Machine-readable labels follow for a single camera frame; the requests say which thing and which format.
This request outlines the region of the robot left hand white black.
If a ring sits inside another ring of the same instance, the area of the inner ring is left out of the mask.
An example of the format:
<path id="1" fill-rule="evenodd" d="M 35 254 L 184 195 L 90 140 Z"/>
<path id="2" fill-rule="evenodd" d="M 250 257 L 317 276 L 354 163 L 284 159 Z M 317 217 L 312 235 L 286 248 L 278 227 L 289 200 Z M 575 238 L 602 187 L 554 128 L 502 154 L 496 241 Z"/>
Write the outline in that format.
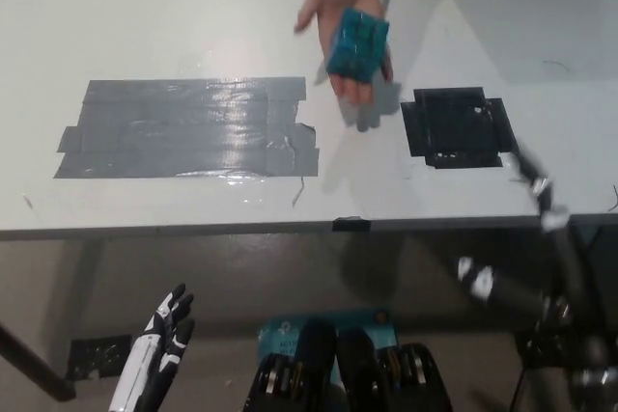
<path id="1" fill-rule="evenodd" d="M 178 373 L 192 337 L 194 295 L 180 284 L 159 303 L 133 343 L 108 409 L 155 412 Z"/>

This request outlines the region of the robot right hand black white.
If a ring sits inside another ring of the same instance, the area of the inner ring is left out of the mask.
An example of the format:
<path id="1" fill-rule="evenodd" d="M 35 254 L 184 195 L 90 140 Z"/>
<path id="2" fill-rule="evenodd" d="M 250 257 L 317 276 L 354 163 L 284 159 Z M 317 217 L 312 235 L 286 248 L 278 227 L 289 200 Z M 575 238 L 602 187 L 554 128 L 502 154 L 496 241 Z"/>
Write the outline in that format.
<path id="1" fill-rule="evenodd" d="M 617 383 L 617 334 L 607 326 L 594 275 L 577 242 L 571 214 L 553 200 L 553 182 L 524 149 L 514 153 L 520 179 L 539 213 L 542 238 L 555 259 L 550 291 L 535 291 L 470 256 L 454 260 L 459 283 L 477 301 L 532 316 L 532 329 L 516 336 L 523 365 L 554 367 L 581 387 Z"/>

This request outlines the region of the person's bare hand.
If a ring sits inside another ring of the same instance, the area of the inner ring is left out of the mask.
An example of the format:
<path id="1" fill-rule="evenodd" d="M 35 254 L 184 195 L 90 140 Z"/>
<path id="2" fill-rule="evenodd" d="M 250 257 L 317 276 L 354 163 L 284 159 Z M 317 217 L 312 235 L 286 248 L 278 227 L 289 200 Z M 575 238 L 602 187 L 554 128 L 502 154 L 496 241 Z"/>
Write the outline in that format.
<path id="1" fill-rule="evenodd" d="M 374 17 L 384 18 L 384 9 L 380 0 L 305 0 L 300 7 L 294 30 L 297 34 L 306 30 L 316 19 L 318 37 L 324 60 L 330 54 L 332 35 L 340 23 L 341 15 L 347 8 L 353 8 Z M 371 104 L 373 87 L 337 74 L 329 74 L 329 81 L 334 94 L 340 100 L 350 104 Z"/>

